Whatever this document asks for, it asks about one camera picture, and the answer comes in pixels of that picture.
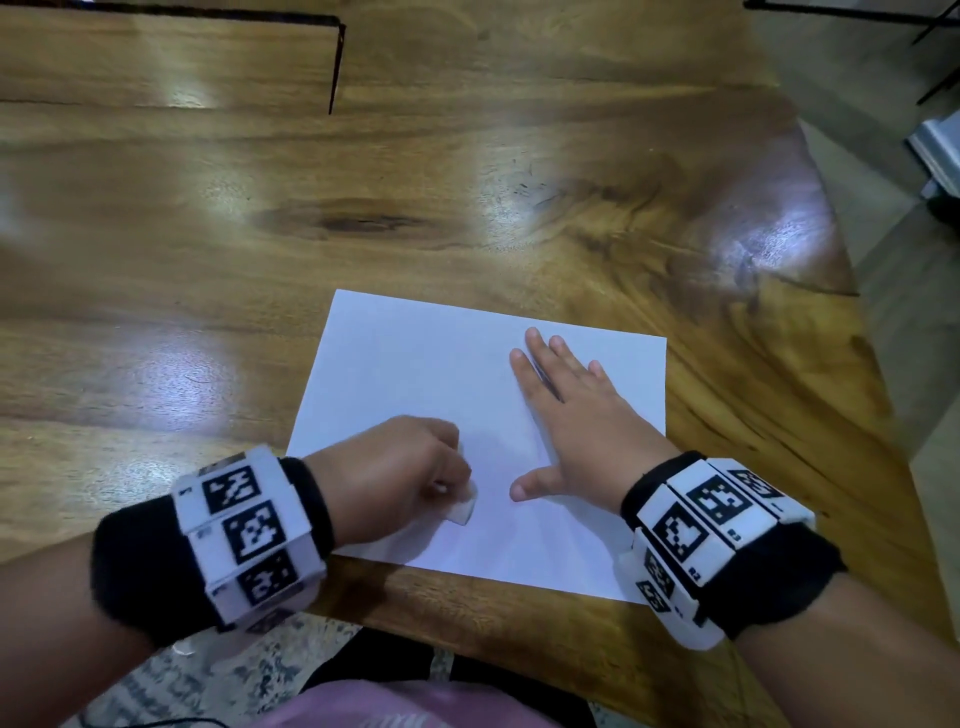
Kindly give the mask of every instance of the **forearm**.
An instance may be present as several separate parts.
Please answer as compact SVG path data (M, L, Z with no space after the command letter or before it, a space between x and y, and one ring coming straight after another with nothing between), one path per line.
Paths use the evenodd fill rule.
M90 592L93 535L0 566L0 723L56 725L154 651Z
M960 653L846 574L734 644L796 728L946 728L960 716Z

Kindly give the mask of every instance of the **left hand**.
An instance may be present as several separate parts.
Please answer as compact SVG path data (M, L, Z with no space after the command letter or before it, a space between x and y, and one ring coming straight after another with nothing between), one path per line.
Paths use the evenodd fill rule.
M303 458L324 496L336 545L382 539L468 500L470 466L457 452L459 440L454 423L394 417Z

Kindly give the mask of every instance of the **floor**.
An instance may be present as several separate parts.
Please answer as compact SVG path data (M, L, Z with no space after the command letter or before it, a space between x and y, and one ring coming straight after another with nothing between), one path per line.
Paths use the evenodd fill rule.
M911 10L946 4L915 0ZM778 12L751 20L845 237L960 634L960 241L921 202L926 174L902 144L922 120L960 108L957 89L915 103L960 63L960 29L911 46L917 28Z
M914 7L937 12L943 4ZM960 631L960 243L921 203L925 175L901 143L922 119L960 108L958 93L914 104L960 62L951 45L960 29L911 48L911 28L768 12L751 20L799 109L845 235ZM302 616L256 654L214 671L164 652L95 701L88 716L102 725L186 714L242 724L296 694L312 666L351 633L349 625ZM596 714L601 725L635 725Z

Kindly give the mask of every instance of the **hand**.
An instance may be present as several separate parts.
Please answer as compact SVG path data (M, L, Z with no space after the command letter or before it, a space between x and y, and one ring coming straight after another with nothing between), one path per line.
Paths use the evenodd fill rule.
M526 342L562 401L520 349L510 352L510 365L546 427L560 465L521 475L510 487L510 497L566 494L619 514L634 484L680 451L616 393L599 361L585 369L560 336L547 347L535 328L527 329Z
M454 423L394 417L303 458L324 496L336 545L382 539L468 500L470 466L457 452L459 440Z

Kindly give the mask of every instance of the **patterned rug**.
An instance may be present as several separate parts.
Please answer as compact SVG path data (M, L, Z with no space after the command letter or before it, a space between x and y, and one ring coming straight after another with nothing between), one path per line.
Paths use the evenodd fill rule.
M116 728L202 716L239 728L294 697L358 629L334 619L296 615L245 652L213 667L198 656L163 650L87 706L86 720ZM430 679L446 679L452 659L438 650ZM590 707L601 728L639 725L600 706ZM63 725L81 728L75 716Z

